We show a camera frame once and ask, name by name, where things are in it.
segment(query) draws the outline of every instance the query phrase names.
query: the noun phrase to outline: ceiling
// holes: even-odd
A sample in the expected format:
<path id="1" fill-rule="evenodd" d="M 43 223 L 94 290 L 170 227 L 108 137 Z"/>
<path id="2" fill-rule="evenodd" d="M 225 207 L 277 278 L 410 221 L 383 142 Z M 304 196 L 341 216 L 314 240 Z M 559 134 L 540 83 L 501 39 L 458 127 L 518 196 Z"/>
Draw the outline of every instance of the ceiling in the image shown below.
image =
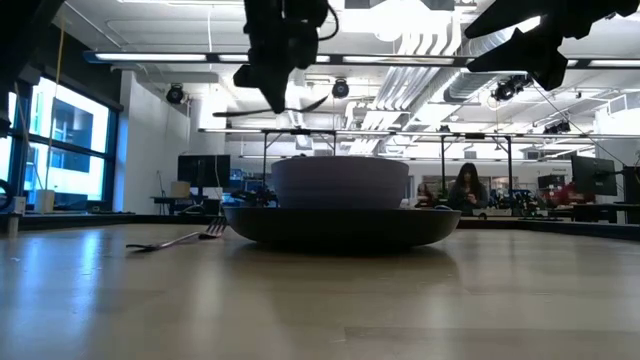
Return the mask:
<path id="1" fill-rule="evenodd" d="M 492 3 L 490 0 L 476 2 L 478 3 L 476 12 L 461 16 L 462 27 L 468 25 L 475 16 Z M 343 27 L 353 27 L 351 25 L 353 25 L 352 19 L 355 13 L 353 13 L 354 10 L 345 10 L 345 0 L 331 0 L 330 3 L 343 20 Z M 245 22 L 242 6 L 168 6 L 123 3 L 118 0 L 67 0 L 67 5 L 63 6 L 59 16 L 61 14 L 64 16 L 67 31 L 96 50 L 245 52 L 249 47 L 248 39 L 242 33 Z M 640 34 L 639 20 L 640 16 L 635 14 L 626 19 L 616 17 L 612 20 L 600 21 L 594 24 L 589 37 L 580 41 L 565 40 L 560 51 L 566 56 L 573 57 L 636 57 L 640 55 L 640 42 L 637 41 Z M 321 33 L 330 33 L 334 26 L 333 20 L 328 20 L 321 29 Z M 380 26 L 388 28 L 393 24 L 389 22 Z M 211 45 L 208 27 L 210 27 Z M 463 35 L 461 43 L 465 44 L 466 41 Z M 400 39 L 392 42 L 379 40 L 373 32 L 340 31 L 335 38 L 320 44 L 320 52 L 391 54 L 401 51 L 401 44 Z M 233 99 L 230 110 L 264 108 L 266 102 L 258 90 L 238 89 L 233 86 L 232 75 L 237 68 L 237 65 L 225 64 L 147 65 L 144 71 L 161 75 L 170 72 L 201 74 L 215 72 L 220 76 L 221 84 Z M 351 92 L 348 99 L 330 98 L 319 109 L 323 114 L 307 116 L 308 121 L 314 127 L 333 127 L 336 116 L 345 116 L 349 102 L 358 101 L 360 97 L 373 98 L 378 95 L 381 86 L 385 84 L 385 79 L 388 80 L 389 73 L 390 68 L 382 66 L 315 65 L 310 67 L 303 75 L 299 75 L 303 79 L 302 85 L 307 87 L 303 92 L 304 95 L 301 95 L 302 103 L 312 102 L 330 93 L 335 78 L 346 78 Z M 434 80 L 421 90 L 422 93 L 429 91 L 429 87 L 433 86 L 436 78 L 437 76 L 433 77 Z M 205 94 L 209 84 L 186 84 L 185 88 L 195 95 Z M 450 126 L 452 131 L 494 131 L 497 121 L 500 129 L 508 126 L 510 131 L 541 132 L 541 128 L 533 128 L 532 123 L 553 115 L 557 108 L 568 109 L 573 121 L 581 124 L 583 130 L 588 131 L 593 123 L 594 109 L 606 105 L 606 100 L 615 97 L 614 95 L 619 91 L 633 88 L 640 88 L 640 72 L 568 71 L 562 87 L 551 93 L 544 93 L 544 97 L 537 90 L 529 88 L 522 96 L 516 97 L 498 111 L 490 109 L 486 99 L 482 99 L 481 96 L 474 97 L 461 104 L 462 106 L 455 112 L 458 119 L 456 122 L 450 122 L 448 117 L 442 120 Z M 605 100 L 589 100 L 592 97 L 603 97 Z M 418 107 L 414 105 L 411 109 L 415 110 Z M 414 120 L 419 124 L 421 119 Z M 256 125 L 258 121 L 260 121 L 259 124 L 268 124 L 269 121 L 275 124 L 275 116 L 267 114 L 259 119 L 241 118 L 237 119 L 234 126 L 247 126 L 252 123 Z"/>

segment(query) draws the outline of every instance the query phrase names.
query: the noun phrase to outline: black plate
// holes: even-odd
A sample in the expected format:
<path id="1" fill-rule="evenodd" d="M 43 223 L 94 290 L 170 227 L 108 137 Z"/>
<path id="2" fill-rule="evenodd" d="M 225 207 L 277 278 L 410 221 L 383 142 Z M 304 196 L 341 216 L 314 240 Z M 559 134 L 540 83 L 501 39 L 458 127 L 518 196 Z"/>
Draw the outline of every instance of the black plate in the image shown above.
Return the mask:
<path id="1" fill-rule="evenodd" d="M 449 236 L 460 211 L 225 208 L 229 225 L 247 239 L 272 244 L 428 245 Z"/>

